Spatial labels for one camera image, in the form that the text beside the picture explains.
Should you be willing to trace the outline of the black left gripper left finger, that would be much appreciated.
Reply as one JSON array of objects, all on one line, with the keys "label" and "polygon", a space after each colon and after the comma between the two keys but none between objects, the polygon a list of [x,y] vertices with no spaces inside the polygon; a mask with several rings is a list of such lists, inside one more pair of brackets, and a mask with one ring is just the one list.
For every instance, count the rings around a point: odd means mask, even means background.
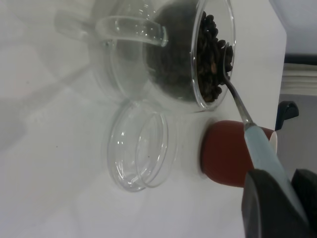
[{"label": "black left gripper left finger", "polygon": [[307,238],[309,226],[295,211],[274,178],[262,170],[246,175],[242,217],[247,238]]}]

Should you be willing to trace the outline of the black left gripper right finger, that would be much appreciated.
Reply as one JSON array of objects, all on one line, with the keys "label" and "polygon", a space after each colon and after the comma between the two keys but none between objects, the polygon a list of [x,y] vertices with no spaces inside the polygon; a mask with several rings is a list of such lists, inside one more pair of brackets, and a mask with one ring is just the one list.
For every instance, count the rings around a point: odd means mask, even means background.
[{"label": "black left gripper right finger", "polygon": [[317,237],[317,175],[306,169],[297,169],[291,183],[305,210],[309,228]]}]

